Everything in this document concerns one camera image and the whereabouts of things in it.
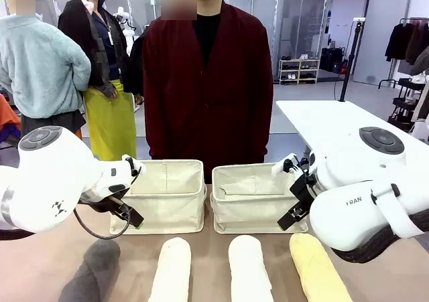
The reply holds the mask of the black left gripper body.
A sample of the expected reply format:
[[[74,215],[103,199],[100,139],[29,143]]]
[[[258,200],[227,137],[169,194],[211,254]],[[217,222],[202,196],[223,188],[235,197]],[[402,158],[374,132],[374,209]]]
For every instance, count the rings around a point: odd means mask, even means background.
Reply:
[[[96,212],[109,212],[116,217],[129,217],[129,208],[127,208],[126,204],[113,196],[106,197],[99,202],[80,199],[79,204],[90,206]]]

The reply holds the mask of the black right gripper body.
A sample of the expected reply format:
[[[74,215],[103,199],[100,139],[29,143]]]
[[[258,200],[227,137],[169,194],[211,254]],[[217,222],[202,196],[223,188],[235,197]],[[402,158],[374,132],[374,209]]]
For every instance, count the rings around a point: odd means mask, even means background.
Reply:
[[[291,212],[309,212],[315,199],[313,187],[316,179],[313,175],[303,173],[290,187],[291,193],[298,202],[290,209]]]

